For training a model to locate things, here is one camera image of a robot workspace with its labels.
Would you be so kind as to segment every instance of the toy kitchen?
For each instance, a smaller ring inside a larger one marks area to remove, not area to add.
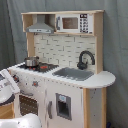
[[[106,87],[115,76],[103,71],[103,10],[22,13],[28,57],[9,69],[21,89],[15,117],[34,113],[42,128],[106,128]]]

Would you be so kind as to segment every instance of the gray curtain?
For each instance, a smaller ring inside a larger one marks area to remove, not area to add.
[[[128,0],[7,0],[17,63],[27,56],[21,12],[105,10],[104,70],[116,76],[107,88],[107,120],[128,128]]]
[[[0,70],[14,64],[14,45],[7,1],[0,0]]]

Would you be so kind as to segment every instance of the burner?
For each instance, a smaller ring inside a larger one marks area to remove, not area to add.
[[[54,69],[56,67],[58,67],[58,65],[53,65],[53,64],[47,64],[47,63],[39,63],[38,66],[34,66],[34,67],[28,67],[25,64],[18,66],[19,68],[23,68],[23,69],[27,69],[30,71],[37,71],[37,72],[47,72],[50,71],[51,69]]]

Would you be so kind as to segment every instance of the white tile backsplash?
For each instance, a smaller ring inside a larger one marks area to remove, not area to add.
[[[40,61],[77,67],[79,55],[88,50],[95,56],[95,37],[75,35],[34,35],[35,54]],[[95,65],[88,55],[83,56],[83,62],[88,61],[88,69],[95,70]]]

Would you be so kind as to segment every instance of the floor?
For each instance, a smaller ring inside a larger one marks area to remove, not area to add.
[[[13,116],[13,104],[0,107],[0,119],[11,119]]]

